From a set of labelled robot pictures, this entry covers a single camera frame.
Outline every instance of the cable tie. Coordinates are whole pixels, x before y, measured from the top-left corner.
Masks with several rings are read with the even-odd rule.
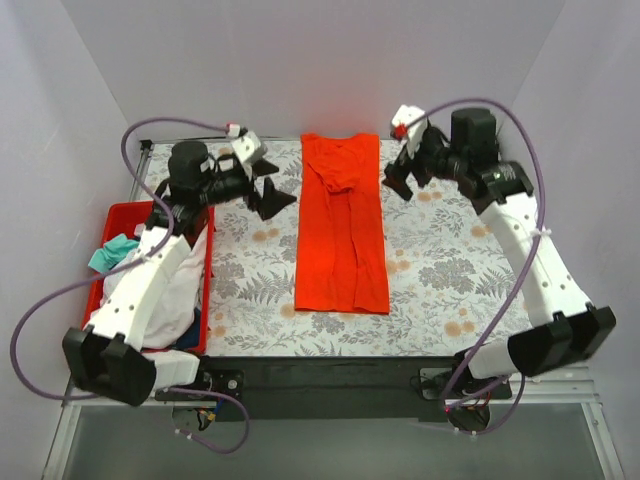
[[[140,253],[141,253],[141,255],[138,258],[140,259],[140,261],[142,263],[146,263],[149,260],[151,260],[151,257],[149,256],[149,252],[146,252],[146,253],[145,252],[140,252]]]
[[[548,228],[543,228],[542,230],[538,228],[534,228],[533,230],[531,230],[531,236],[532,237],[550,237],[551,230]]]

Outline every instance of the floral tablecloth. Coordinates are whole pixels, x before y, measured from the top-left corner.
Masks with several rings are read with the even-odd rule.
[[[300,142],[266,143],[266,158],[280,167],[272,177],[276,186],[299,197]],[[226,148],[208,145],[214,153]],[[154,145],[148,185],[155,188],[168,176],[171,147]],[[380,142],[381,178],[398,150],[394,141]],[[514,275],[455,184],[434,181],[414,191],[405,203],[389,189],[381,190],[389,315],[295,312],[298,204],[267,222],[242,201],[217,206],[207,353],[449,355],[471,346],[504,301]],[[519,296],[494,338],[527,326]]]

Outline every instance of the red bin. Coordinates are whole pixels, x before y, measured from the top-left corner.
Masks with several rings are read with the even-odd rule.
[[[124,233],[133,238],[136,225],[144,223],[151,214],[153,202],[116,203],[109,209],[107,222],[102,233],[100,245],[104,245],[113,237]],[[211,286],[211,259],[213,256],[214,209],[209,209],[209,228],[207,229],[207,250],[204,260],[204,288],[202,294],[202,314],[200,317],[200,338],[198,345],[191,349],[194,353],[204,354],[207,349],[207,330],[209,326],[209,289]],[[82,327],[91,318],[91,312],[100,308],[102,299],[102,280],[91,284],[89,299],[85,309]]]

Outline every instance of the white wall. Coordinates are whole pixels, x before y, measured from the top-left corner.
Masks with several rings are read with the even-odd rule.
[[[590,365],[627,478],[640,476],[639,16],[633,1],[569,0],[515,102],[541,154],[555,242],[618,319]]]
[[[388,135],[403,102],[477,94],[510,104],[563,4],[62,2],[129,122],[174,114],[247,121],[277,136]],[[145,130],[155,139],[198,133]]]
[[[37,479],[60,416],[16,380],[12,330],[38,298],[88,274],[105,212],[126,200],[124,117],[58,0],[0,0],[0,477]],[[19,344],[26,373],[63,393],[61,340],[86,291],[37,313]]]

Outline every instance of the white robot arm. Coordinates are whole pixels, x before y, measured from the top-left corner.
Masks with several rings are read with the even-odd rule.
[[[169,178],[156,192],[160,196],[167,186],[170,189],[162,200],[175,222],[171,237],[149,256],[168,227],[164,210],[154,204],[134,256],[134,260],[143,257],[143,263],[125,273],[84,329],[71,328],[64,337],[65,357],[79,388],[136,406],[155,390],[196,379],[200,360],[195,355],[141,350],[154,307],[205,228],[208,207],[244,198],[250,210],[268,220],[296,200],[278,191],[269,177],[263,194],[258,193],[256,177],[278,168],[264,160],[266,147],[254,132],[238,126],[230,126],[229,131],[236,137],[231,141],[232,154],[214,158],[198,141],[173,147]]]
[[[406,137],[406,142],[396,161],[385,168],[383,184],[409,200],[409,174],[421,188],[433,177],[457,182],[516,273],[522,270],[533,239],[541,236],[522,288],[533,328],[481,346],[455,389],[473,391],[486,379],[517,372],[535,376],[588,359],[614,328],[615,316],[609,307],[593,306],[564,265],[549,232],[536,229],[533,186],[519,163],[499,158],[495,117],[485,108],[454,111],[449,141],[428,120],[416,122],[421,115],[417,107],[403,105],[394,116],[392,136]],[[467,353],[456,354],[458,364]]]

